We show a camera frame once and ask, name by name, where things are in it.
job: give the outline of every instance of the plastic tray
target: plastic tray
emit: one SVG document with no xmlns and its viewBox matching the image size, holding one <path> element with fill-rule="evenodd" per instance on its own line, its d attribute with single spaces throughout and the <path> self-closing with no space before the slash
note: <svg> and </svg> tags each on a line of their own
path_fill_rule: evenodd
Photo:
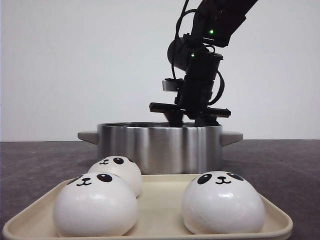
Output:
<svg viewBox="0 0 320 240">
<path fill-rule="evenodd" d="M 52 220 L 53 204 L 64 181 L 10 219 L 3 227 L 7 240 L 286 240 L 293 222 L 290 217 L 261 196 L 266 219 L 261 232 L 238 234 L 192 234 L 181 217 L 181 200 L 185 187 L 196 174 L 144 175 L 142 194 L 138 197 L 138 222 L 124 236 L 59 237 Z"/>
</svg>

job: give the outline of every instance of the white background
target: white background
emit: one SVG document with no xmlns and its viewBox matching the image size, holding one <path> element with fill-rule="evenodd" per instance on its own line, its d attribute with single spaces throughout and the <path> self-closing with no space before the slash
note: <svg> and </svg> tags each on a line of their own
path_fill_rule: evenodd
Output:
<svg viewBox="0 0 320 240">
<path fill-rule="evenodd" d="M 183 4 L 2 0 L 1 140 L 76 140 L 98 123 L 165 121 L 149 103 L 174 101 L 162 80 L 172 76 L 167 49 Z M 259 0 L 216 49 L 226 88 L 214 107 L 231 110 L 219 121 L 225 130 L 320 139 L 319 9 L 318 0 Z"/>
</svg>

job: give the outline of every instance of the stainless steel pot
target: stainless steel pot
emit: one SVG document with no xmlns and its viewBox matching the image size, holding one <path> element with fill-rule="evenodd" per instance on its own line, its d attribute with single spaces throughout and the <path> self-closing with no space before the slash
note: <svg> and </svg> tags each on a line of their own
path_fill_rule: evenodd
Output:
<svg viewBox="0 0 320 240">
<path fill-rule="evenodd" d="M 126 156 L 143 174 L 199 174 L 218 170 L 222 146 L 243 139 L 222 126 L 170 127 L 167 122 L 103 123 L 97 131 L 79 132 L 78 138 L 97 145 L 97 157 Z"/>
</svg>

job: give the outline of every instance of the cable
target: cable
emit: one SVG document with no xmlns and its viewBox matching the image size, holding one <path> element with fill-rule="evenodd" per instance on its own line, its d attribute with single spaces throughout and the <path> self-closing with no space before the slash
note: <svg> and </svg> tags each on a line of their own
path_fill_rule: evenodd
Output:
<svg viewBox="0 0 320 240">
<path fill-rule="evenodd" d="M 208 102 L 208 106 L 215 104 L 221 98 L 222 93 L 225 90 L 225 80 L 218 70 L 216 72 L 218 73 L 219 78 L 220 78 L 220 87 L 219 87 L 218 93 L 216 94 L 215 98 L 212 101 Z"/>
<path fill-rule="evenodd" d="M 188 3 L 189 3 L 189 0 L 185 0 L 180 17 L 186 12 Z M 176 73 L 175 73 L 174 63 L 175 63 L 176 42 L 177 42 L 177 28 L 175 29 L 175 35 L 174 35 L 174 40 L 173 41 L 174 42 L 173 42 L 173 56 L 172 56 L 171 70 L 172 70 L 173 78 L 176 80 Z"/>
</svg>

